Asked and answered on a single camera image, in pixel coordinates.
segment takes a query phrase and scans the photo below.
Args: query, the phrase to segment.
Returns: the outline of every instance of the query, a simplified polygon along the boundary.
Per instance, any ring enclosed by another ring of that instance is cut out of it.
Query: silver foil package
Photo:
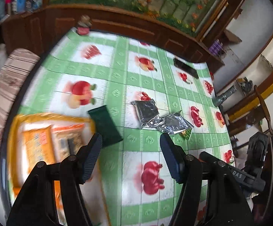
[[[162,133],[176,134],[194,127],[181,116],[181,111],[162,116],[161,119],[163,119],[165,123],[162,126],[157,127],[157,129]]]
[[[132,101],[136,109],[136,114],[143,127],[156,128],[165,123],[165,120],[159,117],[158,109],[153,99],[149,101]]]

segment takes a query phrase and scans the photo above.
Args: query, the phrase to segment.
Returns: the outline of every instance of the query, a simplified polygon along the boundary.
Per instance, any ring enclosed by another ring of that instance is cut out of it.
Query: figurine
[[[91,25],[89,16],[83,15],[78,22],[77,33],[79,35],[88,35]]]

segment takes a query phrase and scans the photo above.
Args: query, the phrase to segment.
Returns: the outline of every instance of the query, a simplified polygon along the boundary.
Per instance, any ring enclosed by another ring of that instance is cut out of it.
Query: small snack packet
[[[186,129],[180,133],[180,135],[186,139],[187,141],[190,139],[192,133],[192,129]]]
[[[84,123],[52,129],[58,143],[61,161],[69,155],[76,155],[84,145],[82,138],[83,129]]]
[[[29,172],[39,161],[45,161],[48,165],[56,162],[51,138],[51,126],[24,131],[22,134],[27,150]]]
[[[132,101],[136,109],[136,114],[141,122],[141,129],[143,127],[159,127],[165,123],[159,117],[158,109],[153,99],[149,101]]]
[[[162,133],[176,134],[181,133],[186,129],[192,130],[194,127],[190,122],[181,116],[181,111],[162,116],[161,119],[165,121],[161,127],[158,127],[158,130]]]
[[[103,138],[103,147],[121,142],[123,138],[119,134],[106,105],[88,111],[88,114],[96,124],[96,132]]]

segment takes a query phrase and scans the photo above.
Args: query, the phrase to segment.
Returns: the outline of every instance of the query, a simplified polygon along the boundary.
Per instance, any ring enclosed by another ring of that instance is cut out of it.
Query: bottle
[[[7,6],[8,15],[11,15],[11,13],[12,13],[12,8],[11,8],[12,0],[5,0],[5,3],[6,3],[6,6]]]
[[[216,98],[214,98],[213,104],[215,107],[218,107],[219,105],[221,105],[229,96],[231,96],[234,92],[236,92],[236,87],[235,86],[231,86],[228,90],[226,90],[224,93],[222,93],[221,95],[217,96]]]

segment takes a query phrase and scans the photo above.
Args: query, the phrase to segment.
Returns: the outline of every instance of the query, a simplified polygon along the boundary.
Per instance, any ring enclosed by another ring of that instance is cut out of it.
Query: wooden cabinet
[[[193,63],[207,62],[213,73],[224,65],[203,44],[165,23],[123,9],[83,4],[51,5],[32,14],[10,17],[2,25],[7,52],[21,47],[41,55],[83,14],[90,16],[94,30],[143,40]]]

